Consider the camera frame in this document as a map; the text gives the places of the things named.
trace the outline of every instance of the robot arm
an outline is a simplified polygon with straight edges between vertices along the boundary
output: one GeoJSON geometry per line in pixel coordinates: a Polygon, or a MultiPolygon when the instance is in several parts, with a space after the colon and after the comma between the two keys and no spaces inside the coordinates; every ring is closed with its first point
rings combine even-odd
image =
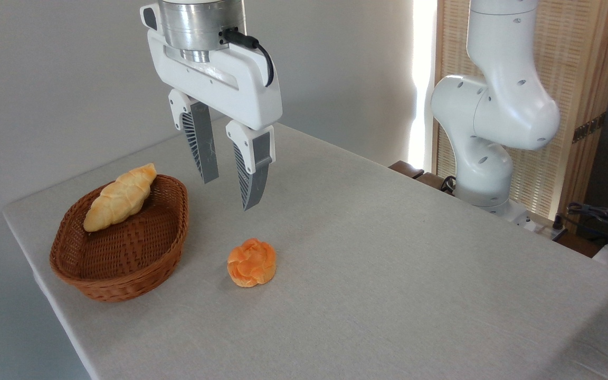
{"type": "Polygon", "coordinates": [[[431,99],[457,164],[454,195],[519,225],[526,209],[509,199],[513,162],[501,144],[540,149],[559,128],[559,109],[534,66],[538,0],[471,0],[468,55],[484,78],[449,75],[431,99]]]}
{"type": "Polygon", "coordinates": [[[140,17],[156,72],[173,87],[168,101],[175,126],[184,130],[206,183],[219,175],[209,107],[233,119],[226,133],[249,209],[260,201],[275,161],[272,124],[282,102],[270,57],[243,34],[243,0],[158,0],[140,8],[140,17]]]}

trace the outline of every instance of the brown woven basket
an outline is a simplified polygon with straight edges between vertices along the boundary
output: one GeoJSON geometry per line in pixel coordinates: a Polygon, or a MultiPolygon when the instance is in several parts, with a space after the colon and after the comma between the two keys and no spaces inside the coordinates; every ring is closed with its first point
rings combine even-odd
{"type": "Polygon", "coordinates": [[[51,248],[51,269],[89,298],[125,301],[159,286],[179,263],[188,231],[186,187],[171,176],[157,175],[140,212],[87,233],[86,214],[107,185],[67,211],[51,248]]]}

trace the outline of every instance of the basket rim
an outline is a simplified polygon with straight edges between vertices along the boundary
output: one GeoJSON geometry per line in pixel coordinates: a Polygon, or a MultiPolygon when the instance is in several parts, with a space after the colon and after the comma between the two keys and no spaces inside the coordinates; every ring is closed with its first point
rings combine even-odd
{"type": "Polygon", "coordinates": [[[70,207],[70,209],[65,213],[65,216],[60,222],[60,228],[58,229],[55,241],[53,241],[53,245],[51,246],[51,252],[49,255],[49,261],[53,272],[55,272],[55,274],[60,277],[61,280],[65,281],[66,283],[72,284],[73,286],[113,286],[115,283],[129,283],[130,281],[140,279],[146,276],[147,274],[154,272],[155,270],[159,270],[161,266],[165,262],[167,262],[167,260],[171,259],[171,257],[178,257],[179,255],[182,255],[182,250],[179,246],[184,243],[184,240],[186,239],[186,234],[188,233],[189,209],[186,187],[182,182],[180,182],[177,178],[173,176],[157,175],[156,178],[162,178],[164,180],[169,181],[169,183],[166,183],[167,186],[176,186],[183,190],[184,194],[183,199],[180,200],[180,202],[183,204],[183,213],[178,216],[179,222],[177,223],[177,233],[175,236],[175,240],[172,241],[170,247],[166,250],[166,252],[162,253],[159,258],[157,258],[150,265],[147,265],[142,269],[138,269],[135,272],[126,274],[125,276],[109,277],[107,279],[81,279],[65,272],[65,270],[63,270],[62,267],[58,265],[56,260],[59,256],[58,252],[60,250],[61,242],[64,241],[65,234],[67,233],[67,229],[65,228],[67,221],[74,214],[75,209],[85,197],[92,196],[95,192],[101,192],[104,187],[114,182],[112,180],[108,183],[105,183],[101,187],[95,188],[91,192],[88,192],[86,195],[77,200],[77,202],[75,202],[72,207],[70,207]]]}

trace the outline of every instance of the silver metal cylinder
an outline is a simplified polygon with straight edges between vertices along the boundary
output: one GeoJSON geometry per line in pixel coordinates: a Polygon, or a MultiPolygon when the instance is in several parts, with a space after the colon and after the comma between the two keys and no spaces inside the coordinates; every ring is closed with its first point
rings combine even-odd
{"type": "Polygon", "coordinates": [[[208,51],[226,47],[222,32],[245,32],[243,0],[176,4],[158,0],[166,43],[194,62],[207,62],[208,51]]]}

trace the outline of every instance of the pastry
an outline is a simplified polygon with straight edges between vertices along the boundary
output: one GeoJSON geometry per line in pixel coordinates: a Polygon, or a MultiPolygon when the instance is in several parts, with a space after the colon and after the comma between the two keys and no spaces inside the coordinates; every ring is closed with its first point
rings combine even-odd
{"type": "Polygon", "coordinates": [[[150,185],[156,178],[154,164],[147,164],[120,175],[100,192],[84,219],[88,232],[106,229],[137,214],[149,196],[150,185]]]}
{"type": "Polygon", "coordinates": [[[268,283],[276,273],[276,251],[265,241],[248,239],[231,251],[226,267],[237,286],[268,283]]]}

